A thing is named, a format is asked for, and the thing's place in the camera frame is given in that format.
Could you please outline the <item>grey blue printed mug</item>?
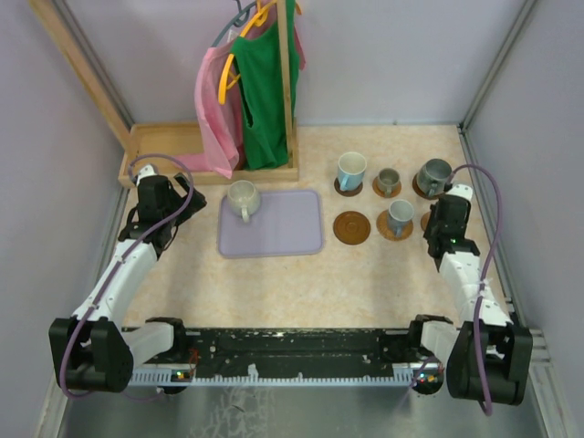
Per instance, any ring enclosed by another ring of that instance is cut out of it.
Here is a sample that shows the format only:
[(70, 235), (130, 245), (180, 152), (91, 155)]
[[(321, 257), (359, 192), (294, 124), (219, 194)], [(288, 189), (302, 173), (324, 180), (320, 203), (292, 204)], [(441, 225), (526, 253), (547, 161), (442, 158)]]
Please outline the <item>grey blue printed mug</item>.
[(396, 238), (401, 238), (405, 227), (414, 217), (412, 204), (403, 199), (391, 202), (388, 208), (387, 226)]

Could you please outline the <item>dark green speckled mug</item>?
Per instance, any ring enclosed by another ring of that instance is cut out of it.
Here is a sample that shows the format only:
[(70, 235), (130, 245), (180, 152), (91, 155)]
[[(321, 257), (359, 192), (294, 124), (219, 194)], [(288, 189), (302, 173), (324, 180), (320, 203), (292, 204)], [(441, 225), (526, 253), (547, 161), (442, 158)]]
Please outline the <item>dark green speckled mug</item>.
[(417, 172), (418, 186), (428, 196), (442, 193), (452, 171), (449, 162), (438, 158), (431, 159)]

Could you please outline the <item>small olive green cup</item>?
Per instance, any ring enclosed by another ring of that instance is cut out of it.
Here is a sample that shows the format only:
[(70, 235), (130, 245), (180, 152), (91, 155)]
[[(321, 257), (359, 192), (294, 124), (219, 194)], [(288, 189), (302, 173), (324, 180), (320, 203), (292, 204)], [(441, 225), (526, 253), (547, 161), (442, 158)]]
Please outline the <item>small olive green cup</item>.
[(401, 181), (400, 174), (393, 168), (384, 168), (378, 173), (381, 189), (390, 194), (393, 188)]

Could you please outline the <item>brown grooved coaster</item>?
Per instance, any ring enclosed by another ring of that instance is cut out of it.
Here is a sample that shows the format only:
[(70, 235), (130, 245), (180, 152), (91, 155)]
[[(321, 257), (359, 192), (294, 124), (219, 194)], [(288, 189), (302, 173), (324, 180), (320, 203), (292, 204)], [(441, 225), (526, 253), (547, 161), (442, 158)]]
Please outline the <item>brown grooved coaster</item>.
[(434, 200), (437, 200), (437, 199), (439, 199), (439, 198), (441, 198), (442, 196), (444, 196), (444, 195), (445, 195), (445, 193), (444, 193), (444, 192), (442, 192), (442, 193), (438, 193), (438, 194), (436, 194), (436, 195), (434, 195), (434, 196), (428, 196), (428, 195), (426, 195), (426, 194), (425, 194), (425, 193), (424, 193), (424, 192), (423, 192), (423, 191), (420, 189), (420, 187), (418, 186), (418, 183), (417, 183), (417, 174), (416, 174), (416, 175), (414, 175), (414, 176), (413, 176), (413, 178), (412, 178), (412, 188), (413, 188), (413, 190), (415, 191), (415, 193), (416, 193), (416, 194), (417, 194), (419, 197), (421, 197), (421, 198), (423, 198), (424, 200), (427, 200), (427, 201), (434, 201)]
[(370, 221), (362, 213), (346, 211), (339, 214), (333, 223), (333, 233), (345, 245), (360, 245), (370, 236)]

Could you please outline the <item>light blue mug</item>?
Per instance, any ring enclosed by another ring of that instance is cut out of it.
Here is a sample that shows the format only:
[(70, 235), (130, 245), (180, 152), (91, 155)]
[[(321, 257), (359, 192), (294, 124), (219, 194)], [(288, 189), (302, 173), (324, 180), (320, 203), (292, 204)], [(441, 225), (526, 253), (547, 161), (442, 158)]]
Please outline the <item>light blue mug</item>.
[(338, 176), (339, 189), (342, 192), (354, 191), (362, 183), (367, 169), (366, 158), (355, 151), (348, 151), (339, 157)]

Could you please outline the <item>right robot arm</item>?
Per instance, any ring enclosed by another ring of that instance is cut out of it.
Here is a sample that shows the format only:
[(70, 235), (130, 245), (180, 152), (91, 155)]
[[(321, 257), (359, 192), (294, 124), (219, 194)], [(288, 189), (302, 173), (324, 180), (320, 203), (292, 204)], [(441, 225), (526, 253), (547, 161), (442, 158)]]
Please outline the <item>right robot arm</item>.
[(481, 277), (480, 251), (465, 236), (472, 196), (468, 185), (448, 186), (431, 205), (423, 233), (428, 254), (453, 294), (461, 326), (446, 317), (419, 315), (407, 347), (417, 360), (434, 356), (444, 365), (455, 399), (518, 405), (525, 396), (533, 338), (507, 315)]

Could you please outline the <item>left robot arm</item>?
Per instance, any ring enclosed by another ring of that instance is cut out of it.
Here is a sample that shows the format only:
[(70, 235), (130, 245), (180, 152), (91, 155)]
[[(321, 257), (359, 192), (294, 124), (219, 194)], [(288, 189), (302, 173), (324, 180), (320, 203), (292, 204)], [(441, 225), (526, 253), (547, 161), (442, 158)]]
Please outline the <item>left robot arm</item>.
[(48, 330), (57, 384), (70, 399), (97, 391), (123, 392), (140, 365), (159, 355), (177, 362), (190, 350), (178, 318), (150, 318), (131, 332), (123, 332), (121, 324), (178, 228), (201, 211), (206, 200), (188, 171), (168, 178), (148, 164), (133, 181), (138, 203), (102, 277), (70, 317), (55, 319)]

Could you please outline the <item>light bamboo coaster right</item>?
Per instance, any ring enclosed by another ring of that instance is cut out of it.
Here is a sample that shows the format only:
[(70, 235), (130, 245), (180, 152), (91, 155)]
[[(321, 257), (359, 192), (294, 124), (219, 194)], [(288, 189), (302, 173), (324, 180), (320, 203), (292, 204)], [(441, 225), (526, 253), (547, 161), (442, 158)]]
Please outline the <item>light bamboo coaster right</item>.
[(422, 216), (421, 221), (420, 221), (420, 226), (421, 226), (423, 231), (425, 231), (427, 229), (431, 215), (432, 215), (432, 212), (428, 211)]

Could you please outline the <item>woven rattan coaster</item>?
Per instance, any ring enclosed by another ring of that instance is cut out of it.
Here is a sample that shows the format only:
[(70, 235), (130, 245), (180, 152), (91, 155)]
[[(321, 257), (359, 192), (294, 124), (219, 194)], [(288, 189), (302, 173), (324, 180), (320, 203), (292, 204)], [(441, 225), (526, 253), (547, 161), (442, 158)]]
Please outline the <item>woven rattan coaster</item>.
[(407, 223), (401, 231), (401, 235), (397, 236), (388, 226), (389, 213), (387, 210), (382, 211), (376, 220), (377, 230), (386, 240), (399, 242), (408, 239), (413, 232), (413, 222)]

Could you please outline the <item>light wood coaster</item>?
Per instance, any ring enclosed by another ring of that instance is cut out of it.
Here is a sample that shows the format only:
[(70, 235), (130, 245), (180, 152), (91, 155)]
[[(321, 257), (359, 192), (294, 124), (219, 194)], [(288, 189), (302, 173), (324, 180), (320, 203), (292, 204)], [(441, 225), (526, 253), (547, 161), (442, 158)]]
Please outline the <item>light wood coaster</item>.
[(393, 188), (390, 194), (386, 194), (380, 187), (380, 181), (378, 177), (375, 177), (372, 182), (372, 189), (373, 191), (381, 198), (393, 198), (396, 197), (402, 191), (402, 182), (398, 182), (397, 185)]

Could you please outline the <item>dark walnut coaster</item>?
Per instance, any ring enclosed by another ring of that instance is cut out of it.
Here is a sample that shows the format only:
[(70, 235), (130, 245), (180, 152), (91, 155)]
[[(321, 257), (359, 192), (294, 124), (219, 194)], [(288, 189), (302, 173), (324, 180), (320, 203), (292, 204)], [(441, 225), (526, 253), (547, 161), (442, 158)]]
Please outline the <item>dark walnut coaster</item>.
[(335, 191), (336, 191), (338, 194), (340, 194), (341, 196), (344, 196), (344, 197), (353, 197), (353, 196), (356, 196), (356, 195), (358, 195), (358, 194), (359, 194), (359, 193), (362, 191), (362, 189), (363, 189), (363, 182), (361, 182), (361, 183), (360, 183), (360, 184), (359, 184), (359, 185), (358, 185), (358, 186), (357, 186), (355, 189), (353, 189), (353, 190), (346, 190), (346, 191), (343, 191), (343, 190), (340, 188), (339, 179), (338, 179), (338, 178), (336, 178), (336, 179), (335, 179), (335, 181), (334, 181), (334, 189), (335, 189)]

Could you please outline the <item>white speckled mug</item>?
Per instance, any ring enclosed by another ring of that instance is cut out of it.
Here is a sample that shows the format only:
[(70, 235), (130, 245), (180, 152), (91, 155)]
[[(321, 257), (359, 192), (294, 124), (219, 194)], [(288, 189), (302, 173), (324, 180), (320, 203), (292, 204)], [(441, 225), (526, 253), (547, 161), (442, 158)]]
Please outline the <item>white speckled mug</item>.
[(252, 182), (239, 180), (229, 186), (227, 201), (232, 212), (248, 224), (261, 206), (261, 194)]

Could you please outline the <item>pink shirt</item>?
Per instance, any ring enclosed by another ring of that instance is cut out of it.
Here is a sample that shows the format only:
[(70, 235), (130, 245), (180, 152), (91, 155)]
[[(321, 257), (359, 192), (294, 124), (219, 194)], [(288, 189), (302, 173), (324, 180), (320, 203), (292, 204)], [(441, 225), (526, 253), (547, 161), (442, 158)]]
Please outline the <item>pink shirt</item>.
[(234, 40), (221, 47), (209, 48), (197, 74), (194, 105), (203, 152), (177, 157), (194, 172), (213, 171), (226, 178), (233, 176), (237, 165), (246, 168), (240, 91), (238, 88), (229, 91), (225, 104), (218, 102), (217, 93), (220, 73)]

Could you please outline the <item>yellow hanger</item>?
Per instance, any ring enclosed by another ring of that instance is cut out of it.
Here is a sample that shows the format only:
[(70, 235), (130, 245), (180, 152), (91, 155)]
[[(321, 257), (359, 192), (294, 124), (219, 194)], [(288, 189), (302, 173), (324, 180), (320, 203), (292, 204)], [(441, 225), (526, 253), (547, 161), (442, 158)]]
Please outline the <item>yellow hanger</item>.
[[(257, 10), (232, 42), (220, 73), (218, 102), (225, 104), (227, 93), (238, 88), (242, 103), (252, 110), (259, 103), (277, 98), (282, 80), (275, 1), (255, 1)], [(296, 30), (295, 18), (301, 14), (297, 1), (286, 1), (289, 75), (292, 84), (306, 60)]]

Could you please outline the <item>wooden rack post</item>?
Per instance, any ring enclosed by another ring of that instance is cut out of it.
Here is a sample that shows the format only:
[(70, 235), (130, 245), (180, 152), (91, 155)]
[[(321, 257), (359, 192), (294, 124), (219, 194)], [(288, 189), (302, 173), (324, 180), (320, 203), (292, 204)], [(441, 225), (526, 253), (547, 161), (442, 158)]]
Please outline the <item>wooden rack post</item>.
[(286, 129), (287, 142), (287, 166), (292, 168), (293, 163), (293, 117), (291, 109), (291, 87), (289, 75), (289, 52), (288, 52), (288, 38), (287, 38), (287, 8), (285, 0), (276, 1), (277, 11), (277, 28), (279, 39), (280, 65), (282, 74), (282, 87), (284, 99), (284, 120)]

